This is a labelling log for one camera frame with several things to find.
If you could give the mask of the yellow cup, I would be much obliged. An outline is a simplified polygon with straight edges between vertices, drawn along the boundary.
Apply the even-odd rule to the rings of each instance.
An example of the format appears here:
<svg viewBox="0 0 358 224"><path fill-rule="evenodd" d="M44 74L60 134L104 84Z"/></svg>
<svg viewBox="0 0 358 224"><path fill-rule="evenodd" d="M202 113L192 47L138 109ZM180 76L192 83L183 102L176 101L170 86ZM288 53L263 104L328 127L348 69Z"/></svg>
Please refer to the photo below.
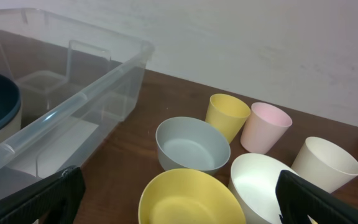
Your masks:
<svg viewBox="0 0 358 224"><path fill-rule="evenodd" d="M223 93L213 94L205 121L216 128L231 143L250 116L250 108L242 100Z"/></svg>

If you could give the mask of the pink cup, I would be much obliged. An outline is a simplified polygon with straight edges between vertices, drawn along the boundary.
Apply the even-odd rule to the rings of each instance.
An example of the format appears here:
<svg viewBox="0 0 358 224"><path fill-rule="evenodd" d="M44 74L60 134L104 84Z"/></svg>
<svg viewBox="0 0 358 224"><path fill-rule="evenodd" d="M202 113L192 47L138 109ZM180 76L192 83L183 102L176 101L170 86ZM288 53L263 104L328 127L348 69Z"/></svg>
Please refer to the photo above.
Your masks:
<svg viewBox="0 0 358 224"><path fill-rule="evenodd" d="M241 145L249 152L266 154L292 124L291 117L280 108L263 102L253 103Z"/></svg>

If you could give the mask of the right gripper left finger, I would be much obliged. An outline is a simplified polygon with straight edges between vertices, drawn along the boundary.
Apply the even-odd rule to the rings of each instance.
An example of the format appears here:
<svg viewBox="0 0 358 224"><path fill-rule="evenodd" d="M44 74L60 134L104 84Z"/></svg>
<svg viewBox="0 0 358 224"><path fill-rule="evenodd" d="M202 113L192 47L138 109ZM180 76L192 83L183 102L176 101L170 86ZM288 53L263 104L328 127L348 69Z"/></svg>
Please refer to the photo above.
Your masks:
<svg viewBox="0 0 358 224"><path fill-rule="evenodd" d="M79 167L70 166L0 200L0 223L73 223L86 185Z"/></svg>

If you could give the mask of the cream large bowl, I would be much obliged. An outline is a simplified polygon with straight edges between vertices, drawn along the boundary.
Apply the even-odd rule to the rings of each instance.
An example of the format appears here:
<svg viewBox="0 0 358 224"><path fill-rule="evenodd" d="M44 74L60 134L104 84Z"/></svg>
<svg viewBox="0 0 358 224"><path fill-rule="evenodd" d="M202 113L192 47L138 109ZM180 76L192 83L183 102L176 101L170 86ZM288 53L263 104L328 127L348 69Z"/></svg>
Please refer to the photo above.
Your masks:
<svg viewBox="0 0 358 224"><path fill-rule="evenodd" d="M5 127L0 129L0 143L11 137L21 129L22 108L19 109L15 117Z"/></svg>

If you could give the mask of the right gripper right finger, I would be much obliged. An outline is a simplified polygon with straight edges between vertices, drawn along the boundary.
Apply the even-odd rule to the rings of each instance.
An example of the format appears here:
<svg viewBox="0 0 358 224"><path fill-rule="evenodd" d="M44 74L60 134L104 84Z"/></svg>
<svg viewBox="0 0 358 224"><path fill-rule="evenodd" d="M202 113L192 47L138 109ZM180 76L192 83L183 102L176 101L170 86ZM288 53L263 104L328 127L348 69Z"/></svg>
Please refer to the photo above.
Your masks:
<svg viewBox="0 0 358 224"><path fill-rule="evenodd" d="M300 176L282 170L275 187L282 224L358 224L358 210Z"/></svg>

